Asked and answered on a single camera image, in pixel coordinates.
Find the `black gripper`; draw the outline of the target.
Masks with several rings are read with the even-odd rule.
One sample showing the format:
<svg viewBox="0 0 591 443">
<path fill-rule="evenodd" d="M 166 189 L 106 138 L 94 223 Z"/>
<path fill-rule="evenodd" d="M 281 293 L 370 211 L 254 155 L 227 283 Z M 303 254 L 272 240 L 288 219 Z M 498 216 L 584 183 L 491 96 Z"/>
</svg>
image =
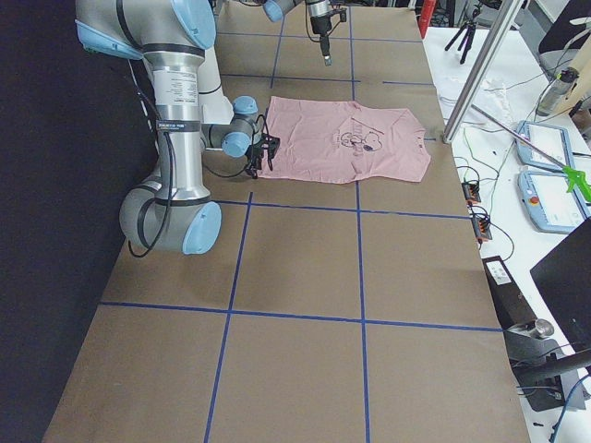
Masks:
<svg viewBox="0 0 591 443">
<path fill-rule="evenodd" d="M 267 144 L 265 142 L 253 144 L 247 150 L 246 173 L 249 177 L 253 178 L 254 180 L 259 179 L 258 171 L 262 169 L 262 161 L 266 150 Z"/>
<path fill-rule="evenodd" d="M 329 33 L 332 30 L 331 19 L 328 15 L 325 16 L 318 16 L 312 17 L 310 19 L 310 24 L 312 28 L 312 33 L 317 35 L 318 38 L 315 42 L 320 44 L 320 50 L 322 52 L 329 52 L 330 51 L 330 40 L 329 40 Z M 332 56 L 330 53 L 322 53 L 322 57 L 324 60 L 325 66 L 332 65 Z"/>
</svg>

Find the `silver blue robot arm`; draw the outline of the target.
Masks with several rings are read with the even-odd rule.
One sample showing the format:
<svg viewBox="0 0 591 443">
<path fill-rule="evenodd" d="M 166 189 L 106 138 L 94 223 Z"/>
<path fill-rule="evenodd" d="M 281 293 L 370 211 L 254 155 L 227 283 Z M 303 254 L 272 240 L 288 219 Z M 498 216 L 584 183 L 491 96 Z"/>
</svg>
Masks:
<svg viewBox="0 0 591 443">
<path fill-rule="evenodd" d="M 159 161 L 127 194 L 119 221 L 129 245 L 204 254 L 221 228 L 220 206 L 202 183 L 204 150 L 245 157 L 255 177 L 280 140 L 270 135 L 256 101 L 229 101 L 214 49 L 208 1 L 78 1 L 78 38 L 88 51 L 144 63 L 154 96 Z"/>
<path fill-rule="evenodd" d="M 262 8 L 271 22 L 283 20 L 288 13 L 304 5 L 307 38 L 319 46 L 324 65 L 332 65 L 330 37 L 336 27 L 347 20 L 342 7 L 334 6 L 329 0 L 239 1 L 239 4 Z"/>
</svg>

